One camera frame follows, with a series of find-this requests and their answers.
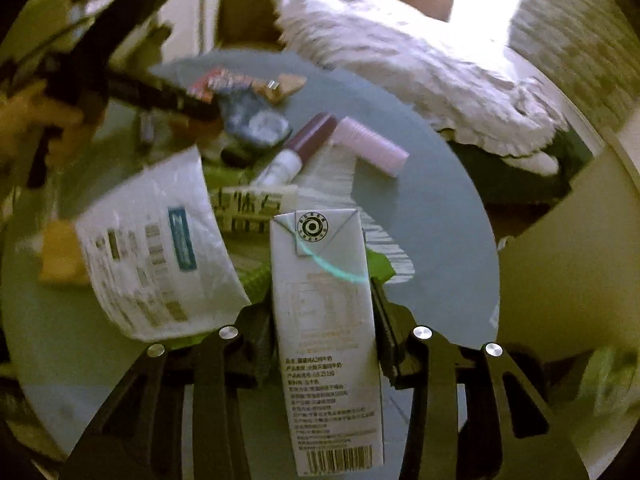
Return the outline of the round grey table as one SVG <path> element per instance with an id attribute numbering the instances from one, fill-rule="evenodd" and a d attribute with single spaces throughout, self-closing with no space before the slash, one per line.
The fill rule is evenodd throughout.
<path id="1" fill-rule="evenodd" d="M 382 228 L 412 262 L 411 273 L 390 283 L 388 296 L 456 344 L 478 348 L 495 338 L 489 323 L 499 300 L 494 233 L 459 159 L 420 115 L 347 70 L 324 70 L 292 53 L 218 50 L 156 71 L 190 87 L 216 67 L 259 78 L 302 75 L 306 86 L 284 108 L 293 126 L 330 112 L 404 148 L 409 157 L 397 178 L 360 162 L 349 194 L 368 225 Z M 39 283 L 39 260 L 26 240 L 39 231 L 45 212 L 43 191 L 26 191 L 16 201 L 2 259 L 1 318 L 24 393 L 58 446 L 70 452 L 142 344 L 107 321 L 90 289 Z"/>

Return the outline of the red snack wrapper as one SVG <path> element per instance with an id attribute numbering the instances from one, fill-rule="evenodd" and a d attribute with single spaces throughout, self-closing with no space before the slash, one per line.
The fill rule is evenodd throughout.
<path id="1" fill-rule="evenodd" d="M 244 89 L 252 85 L 254 78 L 240 73 L 232 72 L 222 67 L 215 67 L 204 76 L 191 84 L 188 88 L 190 96 L 195 96 L 203 102 L 213 102 L 219 92 L 227 92 L 234 89 Z"/>

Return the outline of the yellow paper bag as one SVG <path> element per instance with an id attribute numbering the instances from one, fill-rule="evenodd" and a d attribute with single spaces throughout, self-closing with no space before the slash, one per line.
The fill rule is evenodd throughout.
<path id="1" fill-rule="evenodd" d="M 73 222 L 50 221 L 42 232 L 39 281 L 48 285 L 85 286 L 90 278 Z"/>

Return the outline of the pink cylindrical roller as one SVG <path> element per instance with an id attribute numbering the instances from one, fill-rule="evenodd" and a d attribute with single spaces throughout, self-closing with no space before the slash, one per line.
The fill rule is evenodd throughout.
<path id="1" fill-rule="evenodd" d="M 409 153 L 401 146 L 351 117 L 343 118 L 336 125 L 330 141 L 347 148 L 358 158 L 392 178 L 398 177 L 409 157 Z"/>

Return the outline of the white milk carton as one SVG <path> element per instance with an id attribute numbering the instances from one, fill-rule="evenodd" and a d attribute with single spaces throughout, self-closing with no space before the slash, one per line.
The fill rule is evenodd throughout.
<path id="1" fill-rule="evenodd" d="M 384 462 L 381 378 L 366 246 L 355 209 L 270 222 L 272 302 L 301 477 Z"/>

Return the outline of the green snack package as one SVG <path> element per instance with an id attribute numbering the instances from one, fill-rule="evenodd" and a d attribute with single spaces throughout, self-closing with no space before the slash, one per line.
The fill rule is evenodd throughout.
<path id="1" fill-rule="evenodd" d="M 245 170 L 203 165 L 209 200 L 236 274 L 253 304 L 271 286 L 269 229 L 271 219 L 296 205 L 295 185 L 269 191 L 248 185 Z"/>

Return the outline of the patterned window curtain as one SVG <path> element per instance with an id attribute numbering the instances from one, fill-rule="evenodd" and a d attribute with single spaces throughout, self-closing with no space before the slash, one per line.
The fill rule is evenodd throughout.
<path id="1" fill-rule="evenodd" d="M 601 136 L 619 132 L 639 106 L 639 38 L 614 0 L 521 0 L 508 46 Z"/>

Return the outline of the white cabinet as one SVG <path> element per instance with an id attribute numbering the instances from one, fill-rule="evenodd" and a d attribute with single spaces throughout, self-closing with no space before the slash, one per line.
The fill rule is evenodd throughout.
<path id="1" fill-rule="evenodd" d="M 544 362 L 639 344 L 639 170 L 593 159 L 559 205 L 499 254 L 497 339 Z"/>

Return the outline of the tan small wrapper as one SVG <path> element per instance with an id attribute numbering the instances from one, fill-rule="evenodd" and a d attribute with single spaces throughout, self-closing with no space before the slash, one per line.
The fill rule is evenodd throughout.
<path id="1" fill-rule="evenodd" d="M 280 74 L 276 79 L 254 79 L 252 89 L 269 103 L 277 105 L 304 88 L 307 78 L 295 74 Z"/>

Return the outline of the bed with white duvet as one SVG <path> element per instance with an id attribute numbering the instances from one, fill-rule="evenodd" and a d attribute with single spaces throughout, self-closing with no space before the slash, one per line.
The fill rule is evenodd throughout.
<path id="1" fill-rule="evenodd" d="M 306 60 L 384 88 L 446 140 L 551 177 L 548 154 L 567 123 L 539 81 L 499 49 L 400 0 L 272 0 L 280 40 Z"/>

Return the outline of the white plastic mailer bag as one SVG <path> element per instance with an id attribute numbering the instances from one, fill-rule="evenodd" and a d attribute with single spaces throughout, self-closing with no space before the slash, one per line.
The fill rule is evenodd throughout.
<path id="1" fill-rule="evenodd" d="M 219 231 L 200 153 L 142 170 L 75 221 L 96 299 L 128 338 L 189 338 L 235 321 L 250 300 Z"/>

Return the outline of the purple white tube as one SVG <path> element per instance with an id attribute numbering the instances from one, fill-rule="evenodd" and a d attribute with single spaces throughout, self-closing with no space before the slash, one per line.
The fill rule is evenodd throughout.
<path id="1" fill-rule="evenodd" d="M 311 118 L 285 142 L 282 150 L 250 184 L 254 186 L 290 184 L 308 160 L 326 144 L 336 126 L 336 117 L 329 113 L 319 113 Z"/>

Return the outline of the crumpled grey wrapper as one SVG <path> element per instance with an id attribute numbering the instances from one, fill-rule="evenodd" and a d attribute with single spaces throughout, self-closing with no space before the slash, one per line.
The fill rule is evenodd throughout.
<path id="1" fill-rule="evenodd" d="M 253 152 L 268 152 L 282 144 L 292 127 L 284 115 L 250 87 L 216 93 L 224 131 Z"/>

